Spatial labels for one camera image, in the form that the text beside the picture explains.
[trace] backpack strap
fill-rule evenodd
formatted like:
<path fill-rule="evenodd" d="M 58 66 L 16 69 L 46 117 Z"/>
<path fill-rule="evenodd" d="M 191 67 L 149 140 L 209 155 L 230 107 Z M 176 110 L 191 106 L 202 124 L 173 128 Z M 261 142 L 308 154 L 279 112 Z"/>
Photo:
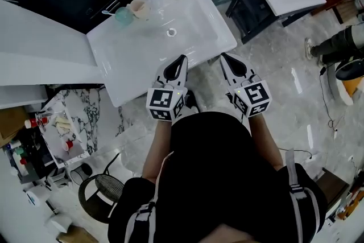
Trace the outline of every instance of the backpack strap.
<path fill-rule="evenodd" d="M 132 214 L 129 221 L 127 222 L 124 243 L 129 243 L 129 240 L 130 240 L 131 234 L 133 233 L 134 225 L 135 225 L 136 221 L 149 221 L 148 243 L 153 243 L 154 234 L 155 234 L 155 221 L 156 221 L 155 205 L 158 200 L 160 174 L 163 171 L 164 162 L 166 160 L 168 160 L 168 158 L 172 154 L 173 154 L 173 152 L 169 153 L 162 162 L 162 165 L 160 167 L 160 171 L 158 173 L 157 180 L 155 183 L 154 197 L 150 200 L 149 203 L 143 204 L 134 214 Z"/>
<path fill-rule="evenodd" d="M 300 213 L 298 201 L 301 199 L 307 198 L 305 191 L 311 197 L 313 209 L 315 211 L 315 219 L 316 219 L 316 230 L 315 230 L 314 236 L 319 231 L 319 227 L 320 227 L 319 205 L 317 203 L 317 199 L 316 199 L 313 191 L 311 191 L 307 187 L 305 187 L 305 188 L 301 187 L 300 184 L 298 183 L 298 177 L 297 177 L 296 165 L 295 165 L 295 152 L 293 149 L 290 149 L 289 151 L 286 152 L 286 165 L 287 165 L 287 170 L 288 170 L 289 186 L 291 187 L 289 194 L 292 199 L 293 210 L 295 211 L 295 217 L 296 217 L 298 243 L 303 243 L 302 221 L 301 221 L 301 213 Z"/>

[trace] black shirt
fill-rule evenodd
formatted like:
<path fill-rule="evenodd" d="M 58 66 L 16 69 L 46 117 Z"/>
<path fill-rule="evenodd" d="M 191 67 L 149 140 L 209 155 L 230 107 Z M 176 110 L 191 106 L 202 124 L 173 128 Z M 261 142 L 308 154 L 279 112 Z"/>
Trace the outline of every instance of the black shirt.
<path fill-rule="evenodd" d="M 220 224 L 259 242 L 297 241 L 287 168 L 275 171 L 258 155 L 236 118 L 205 112 L 179 120 L 172 126 L 171 151 L 160 178 L 155 243 L 199 242 Z M 296 164 L 296 171 L 301 186 L 316 196 L 321 229 L 326 198 L 301 165 Z M 130 216 L 153 198 L 154 190 L 155 185 L 143 178 L 126 182 L 111 214 L 111 243 L 124 241 Z M 303 242 L 310 242 L 316 227 L 311 199 L 300 200 L 299 208 Z"/>

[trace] sink drain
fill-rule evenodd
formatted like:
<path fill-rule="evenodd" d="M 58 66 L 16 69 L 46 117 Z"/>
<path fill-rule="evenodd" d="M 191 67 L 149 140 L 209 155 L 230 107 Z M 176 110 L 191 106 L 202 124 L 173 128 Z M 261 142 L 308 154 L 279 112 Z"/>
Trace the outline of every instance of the sink drain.
<path fill-rule="evenodd" d="M 171 38 L 177 35 L 177 31 L 175 28 L 171 27 L 167 31 L 167 36 L 170 36 Z"/>

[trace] tile floor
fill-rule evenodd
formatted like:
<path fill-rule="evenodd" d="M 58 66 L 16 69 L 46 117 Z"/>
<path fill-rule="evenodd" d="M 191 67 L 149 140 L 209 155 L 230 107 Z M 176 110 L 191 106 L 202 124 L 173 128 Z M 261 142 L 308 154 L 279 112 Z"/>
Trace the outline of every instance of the tile floor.
<path fill-rule="evenodd" d="M 222 15 L 227 5 L 218 7 Z M 328 116 L 322 100 L 319 82 L 319 67 L 314 60 L 305 58 L 304 39 L 311 37 L 319 43 L 343 29 L 331 11 L 315 17 L 306 16 L 283 28 L 275 23 L 249 43 L 242 45 L 239 32 L 231 19 L 225 19 L 238 41 L 233 53 L 251 61 L 262 79 L 267 80 L 273 102 L 264 114 L 277 145 L 284 149 L 301 149 L 312 152 L 296 152 L 296 161 L 301 163 L 310 177 L 327 168 L 341 179 L 350 183 L 354 177 L 354 164 L 348 161 L 354 157 L 359 166 L 364 157 L 361 145 L 364 129 L 364 98 L 358 97 L 353 106 L 336 102 L 330 91 L 326 75 L 322 77 L 324 96 L 334 124 L 338 128 L 336 138 L 328 127 Z M 234 114 L 234 108 L 225 97 L 227 83 L 224 80 L 217 58 L 209 60 L 189 71 L 187 86 L 195 92 L 203 110 L 219 110 Z M 104 170 L 107 163 L 121 152 L 110 167 L 110 174 L 125 182 L 138 176 L 151 145 L 156 122 L 149 117 L 146 96 L 141 96 L 123 106 L 125 116 L 132 117 L 133 126 L 114 142 L 103 147 L 98 155 L 83 162 L 93 168 L 94 174 Z M 88 230 L 99 242 L 107 242 L 107 225 L 89 217 L 78 202 L 78 186 L 60 189 L 51 197 L 55 207 L 60 207 L 77 225 Z"/>

